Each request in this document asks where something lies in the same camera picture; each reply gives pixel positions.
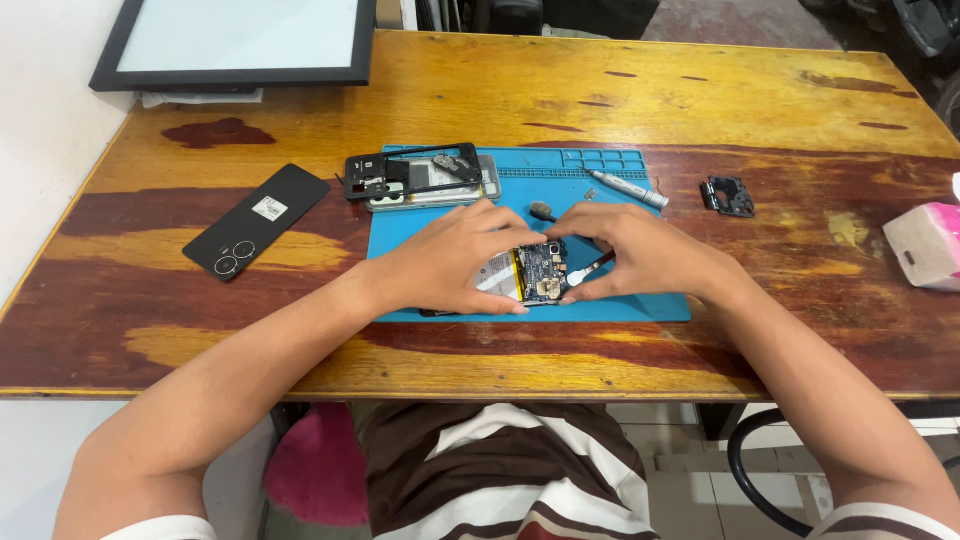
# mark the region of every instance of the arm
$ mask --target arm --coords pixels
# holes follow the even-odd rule
[[[391,253],[190,360],[90,434],[54,538],[95,540],[155,517],[205,517],[207,466],[324,357],[402,307],[524,312],[513,299],[478,291],[472,277],[497,253],[544,240],[489,201],[456,208]]]
[[[704,302],[823,467],[837,506],[896,504],[960,530],[960,500],[913,426],[733,258],[636,205],[581,203],[546,234],[580,234],[616,249],[610,274],[571,289],[567,302],[656,292]]]

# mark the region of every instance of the wooden table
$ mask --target wooden table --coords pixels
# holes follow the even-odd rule
[[[285,163],[333,179],[385,143],[465,140],[642,150],[665,219],[890,396],[960,396],[960,297],[911,287],[880,229],[949,202],[960,144],[885,56],[414,32],[376,33],[369,87],[137,107],[4,308],[0,395],[133,396],[363,259],[371,215],[335,180],[233,282],[180,254]],[[705,210],[707,175],[741,177],[756,219]],[[373,324],[291,398],[768,399],[691,308],[688,324]]]

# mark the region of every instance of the tissue box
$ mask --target tissue box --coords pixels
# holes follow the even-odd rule
[[[960,291],[960,207],[928,203],[883,232],[913,285]]]

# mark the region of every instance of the person's left hand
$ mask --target person's left hand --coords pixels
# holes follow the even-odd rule
[[[393,251],[362,265],[378,276],[375,287],[389,310],[520,314],[529,309],[513,298],[478,290],[473,276],[497,254],[545,241],[546,236],[530,231],[513,210],[481,199],[451,210]]]

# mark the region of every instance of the white screen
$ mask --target white screen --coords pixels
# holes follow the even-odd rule
[[[357,0],[145,0],[117,71],[349,67]]]

